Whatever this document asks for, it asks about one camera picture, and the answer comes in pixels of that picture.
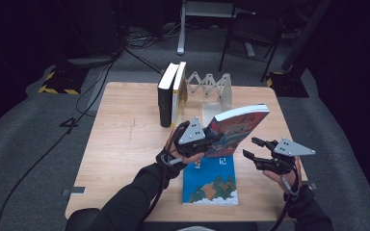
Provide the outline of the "red illustrated book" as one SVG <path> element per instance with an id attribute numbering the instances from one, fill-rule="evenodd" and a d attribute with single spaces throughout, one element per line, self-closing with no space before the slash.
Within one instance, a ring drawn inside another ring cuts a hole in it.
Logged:
<path id="1" fill-rule="evenodd" d="M 204 153 L 205 158 L 231 156 L 237 146 L 243 141 L 268 115 L 270 110 L 265 104 L 255 104 L 232 109 L 215 115 L 205 128 L 206 134 L 214 132 L 223 133 L 216 151 L 209 150 Z"/>

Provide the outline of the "person's right hand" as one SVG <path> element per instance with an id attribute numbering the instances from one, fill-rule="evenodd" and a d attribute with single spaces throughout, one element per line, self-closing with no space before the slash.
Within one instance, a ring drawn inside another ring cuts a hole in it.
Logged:
<path id="1" fill-rule="evenodd" d="M 289 191 L 286 188 L 286 185 L 284 184 L 284 182 L 287 182 L 290 187 L 297 185 L 298 189 L 303 185 L 302 173 L 301 173 L 301 161 L 299 157 L 295 158 L 295 170 L 292 170 L 287 174 L 277 175 L 276 173 L 271 172 L 270 170 L 263 170 L 262 173 L 266 177 L 268 177 L 270 180 L 277 182 L 280 188 L 286 194 L 289 194 Z"/>

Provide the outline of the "black hardcover book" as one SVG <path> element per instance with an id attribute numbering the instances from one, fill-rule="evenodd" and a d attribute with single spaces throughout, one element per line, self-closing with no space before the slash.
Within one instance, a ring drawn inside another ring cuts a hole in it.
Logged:
<path id="1" fill-rule="evenodd" d="M 169 63 L 158 84 L 160 125 L 168 128 L 172 123 L 172 88 L 178 64 Z"/>

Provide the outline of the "black yellow striped base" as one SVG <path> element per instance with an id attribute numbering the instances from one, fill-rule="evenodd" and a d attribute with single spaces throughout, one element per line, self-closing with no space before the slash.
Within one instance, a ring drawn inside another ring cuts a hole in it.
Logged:
<path id="1" fill-rule="evenodd" d="M 80 94 L 88 72 L 86 68 L 66 71 L 53 67 L 43 81 L 39 92 Z"/>
<path id="2" fill-rule="evenodd" d="M 273 89 L 277 97 L 308 98 L 308 93 L 301 79 L 290 76 L 289 73 L 269 72 L 266 84 Z"/>

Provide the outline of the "blue landscape book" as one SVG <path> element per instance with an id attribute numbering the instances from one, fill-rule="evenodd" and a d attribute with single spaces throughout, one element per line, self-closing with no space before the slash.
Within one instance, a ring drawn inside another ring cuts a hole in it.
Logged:
<path id="1" fill-rule="evenodd" d="M 239 204 L 232 156 L 202 158 L 183 169 L 182 203 L 236 206 Z"/>

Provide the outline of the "black metal chair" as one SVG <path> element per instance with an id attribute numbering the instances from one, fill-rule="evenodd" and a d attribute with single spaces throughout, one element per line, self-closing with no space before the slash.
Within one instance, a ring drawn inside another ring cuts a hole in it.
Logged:
<path id="1" fill-rule="evenodd" d="M 219 70 L 222 70 L 225 53 L 232 40 L 267 47 L 268 51 L 261 60 L 266 64 L 261 77 L 261 82 L 263 82 L 278 48 L 281 34 L 282 22 L 279 16 L 262 13 L 236 13 L 229 20 Z"/>

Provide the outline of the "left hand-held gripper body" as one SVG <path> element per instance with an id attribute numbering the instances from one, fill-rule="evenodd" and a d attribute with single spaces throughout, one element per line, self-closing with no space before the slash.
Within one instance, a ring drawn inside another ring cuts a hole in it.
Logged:
<path id="1" fill-rule="evenodd" d="M 177 132 L 174 145 L 176 150 L 186 158 L 206 152 L 213 143 L 212 139 L 206 137 L 197 116 L 178 125 Z"/>

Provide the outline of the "yellow book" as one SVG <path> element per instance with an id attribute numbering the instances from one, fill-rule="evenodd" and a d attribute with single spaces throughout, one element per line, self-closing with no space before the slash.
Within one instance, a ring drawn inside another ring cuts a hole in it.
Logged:
<path id="1" fill-rule="evenodd" d="M 183 104 L 187 100 L 186 63 L 180 62 L 172 88 L 172 124 L 176 126 L 180 121 Z"/>

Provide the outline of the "grey slanted post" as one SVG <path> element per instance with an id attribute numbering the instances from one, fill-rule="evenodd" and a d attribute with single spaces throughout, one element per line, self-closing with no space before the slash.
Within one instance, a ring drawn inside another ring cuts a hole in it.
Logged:
<path id="1" fill-rule="evenodd" d="M 311 1 L 315 3 L 315 8 L 306 22 L 304 29 L 299 34 L 291 51 L 281 65 L 281 68 L 285 71 L 290 71 L 298 64 L 299 56 L 304 52 L 306 44 L 309 42 L 312 33 L 315 31 L 332 0 L 308 0 L 308 2 Z"/>

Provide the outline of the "white desk stand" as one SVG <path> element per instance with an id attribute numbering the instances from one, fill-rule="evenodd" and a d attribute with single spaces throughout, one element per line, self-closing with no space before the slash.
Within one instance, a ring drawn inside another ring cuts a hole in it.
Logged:
<path id="1" fill-rule="evenodd" d="M 185 53 L 185 23 L 187 16 L 203 17 L 231 17 L 231 0 L 181 0 L 180 31 L 176 54 L 181 56 Z"/>

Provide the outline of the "white expandable book rack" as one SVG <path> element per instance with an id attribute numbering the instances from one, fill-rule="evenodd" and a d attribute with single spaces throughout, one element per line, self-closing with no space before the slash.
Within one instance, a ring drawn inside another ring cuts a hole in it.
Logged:
<path id="1" fill-rule="evenodd" d="M 202 94 L 201 123 L 206 127 L 211 119 L 220 113 L 226 112 L 232 104 L 232 85 L 229 73 L 225 73 L 216 80 L 211 73 L 200 77 L 194 71 L 186 78 L 189 94 Z"/>

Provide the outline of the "person's left hand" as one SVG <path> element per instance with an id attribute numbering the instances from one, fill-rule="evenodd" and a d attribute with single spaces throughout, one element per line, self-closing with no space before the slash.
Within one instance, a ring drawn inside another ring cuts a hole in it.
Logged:
<path id="1" fill-rule="evenodd" d="M 199 163 L 200 159 L 204 156 L 202 152 L 199 152 L 191 157 L 185 157 L 184 155 L 180 154 L 176 147 L 174 146 L 173 142 L 176 138 L 176 130 L 172 130 L 170 133 L 170 137 L 168 138 L 165 149 L 168 151 L 168 159 L 167 162 L 169 165 L 173 166 L 179 163 L 182 164 L 190 164 L 190 163 Z"/>

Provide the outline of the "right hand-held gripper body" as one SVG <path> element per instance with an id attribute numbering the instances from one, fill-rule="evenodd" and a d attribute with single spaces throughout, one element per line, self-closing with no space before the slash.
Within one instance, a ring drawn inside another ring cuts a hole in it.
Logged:
<path id="1" fill-rule="evenodd" d="M 315 155 L 314 149 L 282 138 L 280 141 L 265 141 L 265 146 L 271 151 L 272 159 L 264 165 L 264 170 L 270 170 L 278 175 L 289 173 L 295 166 L 297 156 Z"/>

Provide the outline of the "person's white clothing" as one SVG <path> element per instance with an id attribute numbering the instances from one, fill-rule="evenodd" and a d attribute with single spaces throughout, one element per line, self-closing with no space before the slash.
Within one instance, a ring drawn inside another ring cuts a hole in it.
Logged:
<path id="1" fill-rule="evenodd" d="M 216 231 L 216 230 L 205 227 L 205 226 L 195 225 L 195 226 L 180 228 L 180 229 L 177 229 L 176 231 Z"/>

